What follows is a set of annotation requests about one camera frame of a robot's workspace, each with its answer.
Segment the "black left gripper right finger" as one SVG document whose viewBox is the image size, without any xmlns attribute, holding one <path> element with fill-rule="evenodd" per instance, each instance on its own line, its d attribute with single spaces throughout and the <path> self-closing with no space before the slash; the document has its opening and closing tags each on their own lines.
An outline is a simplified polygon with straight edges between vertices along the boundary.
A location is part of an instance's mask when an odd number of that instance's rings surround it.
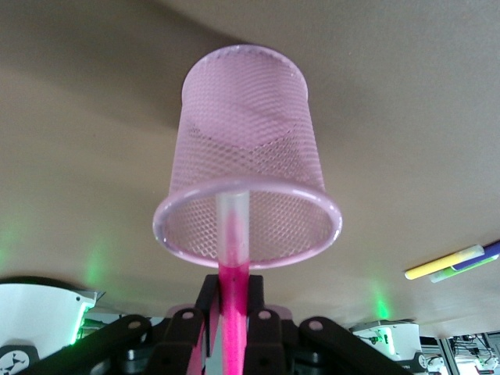
<svg viewBox="0 0 500 375">
<path fill-rule="evenodd" d="M 405 370 L 323 316 L 295 324 L 266 305 L 264 280 L 248 281 L 245 375 L 405 375 Z"/>
</svg>

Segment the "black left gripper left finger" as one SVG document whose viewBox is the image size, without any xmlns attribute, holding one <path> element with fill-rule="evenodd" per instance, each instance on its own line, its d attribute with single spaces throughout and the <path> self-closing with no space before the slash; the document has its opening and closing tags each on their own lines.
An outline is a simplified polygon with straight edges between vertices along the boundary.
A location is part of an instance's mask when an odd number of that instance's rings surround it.
<svg viewBox="0 0 500 375">
<path fill-rule="evenodd" d="M 129 315 L 27 368 L 27 375 L 205 375 L 219 321 L 219 278 L 208 275 L 193 306 L 154 325 Z"/>
</svg>

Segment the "pink marker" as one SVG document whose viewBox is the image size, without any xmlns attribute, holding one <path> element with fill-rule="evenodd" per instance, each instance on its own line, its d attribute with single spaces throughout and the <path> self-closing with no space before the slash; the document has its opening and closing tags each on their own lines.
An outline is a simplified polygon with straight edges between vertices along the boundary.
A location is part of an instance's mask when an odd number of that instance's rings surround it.
<svg viewBox="0 0 500 375">
<path fill-rule="evenodd" d="M 223 375 L 243 375 L 249 280 L 247 191 L 216 196 Z"/>
</svg>

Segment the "yellow marker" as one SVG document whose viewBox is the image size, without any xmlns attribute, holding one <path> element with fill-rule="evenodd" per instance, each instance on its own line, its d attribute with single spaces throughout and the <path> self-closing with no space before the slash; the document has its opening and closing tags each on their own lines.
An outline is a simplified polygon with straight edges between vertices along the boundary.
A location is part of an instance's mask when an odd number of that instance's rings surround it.
<svg viewBox="0 0 500 375">
<path fill-rule="evenodd" d="M 481 245 L 473 245 L 408 269 L 404 275 L 407 280 L 415 280 L 482 255 L 484 255 L 484 248 Z"/>
</svg>

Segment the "green marker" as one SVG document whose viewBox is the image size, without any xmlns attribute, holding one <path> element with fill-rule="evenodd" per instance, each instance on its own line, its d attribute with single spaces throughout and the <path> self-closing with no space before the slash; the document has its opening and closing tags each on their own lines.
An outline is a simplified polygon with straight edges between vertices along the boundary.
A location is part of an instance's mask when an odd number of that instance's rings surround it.
<svg viewBox="0 0 500 375">
<path fill-rule="evenodd" d="M 466 272 L 467 270 L 471 270 L 472 267 L 466 267 L 464 269 L 461 269 L 461 270 L 454 270 L 452 267 L 447 267 L 443 270 L 439 270 L 435 273 L 432 273 L 430 276 L 429 276 L 429 279 L 430 279 L 430 282 L 433 283 L 433 284 L 436 284 L 438 282 L 441 282 L 443 280 L 447 280 L 448 278 L 450 277 L 454 277 L 454 276 L 457 276 L 458 274 L 461 274 L 461 273 L 464 273 Z"/>
</svg>

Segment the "pink mesh cup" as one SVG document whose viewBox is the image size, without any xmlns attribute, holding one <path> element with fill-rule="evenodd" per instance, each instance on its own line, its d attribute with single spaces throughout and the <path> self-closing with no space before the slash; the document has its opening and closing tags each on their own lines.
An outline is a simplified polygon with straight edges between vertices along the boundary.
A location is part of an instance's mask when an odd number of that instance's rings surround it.
<svg viewBox="0 0 500 375">
<path fill-rule="evenodd" d="M 216 198 L 249 195 L 249 263 L 274 268 L 309 259 L 341 233 L 326 193 L 308 88 L 299 68 L 272 49 L 234 45 L 193 65 L 182 87 L 168 197 L 155 239 L 191 263 L 219 260 Z"/>
</svg>

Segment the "purple marker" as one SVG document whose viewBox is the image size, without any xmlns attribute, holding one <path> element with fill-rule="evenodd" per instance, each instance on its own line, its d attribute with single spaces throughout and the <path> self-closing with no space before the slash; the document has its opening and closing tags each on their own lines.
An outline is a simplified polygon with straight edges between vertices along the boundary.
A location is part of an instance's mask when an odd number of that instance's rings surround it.
<svg viewBox="0 0 500 375">
<path fill-rule="evenodd" d="M 494 258 L 497 255 L 500 255 L 500 239 L 488 245 L 485 245 L 483 255 L 458 263 L 457 265 L 452 266 L 452 269 L 454 271 L 464 270 L 465 268 L 471 267 L 476 263 L 483 262 L 486 259 Z"/>
</svg>

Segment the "brown table cover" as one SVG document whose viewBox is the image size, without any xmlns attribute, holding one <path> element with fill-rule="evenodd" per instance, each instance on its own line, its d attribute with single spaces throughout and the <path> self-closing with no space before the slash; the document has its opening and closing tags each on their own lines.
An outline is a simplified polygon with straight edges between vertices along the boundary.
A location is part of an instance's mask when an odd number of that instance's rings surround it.
<svg viewBox="0 0 500 375">
<path fill-rule="evenodd" d="M 303 72 L 340 237 L 264 270 L 266 301 L 350 327 L 500 330 L 500 260 L 439 283 L 405 271 L 500 239 L 500 0 L 0 0 L 0 277 L 104 292 L 161 316 L 207 268 L 168 253 L 184 77 L 226 45 Z"/>
</svg>

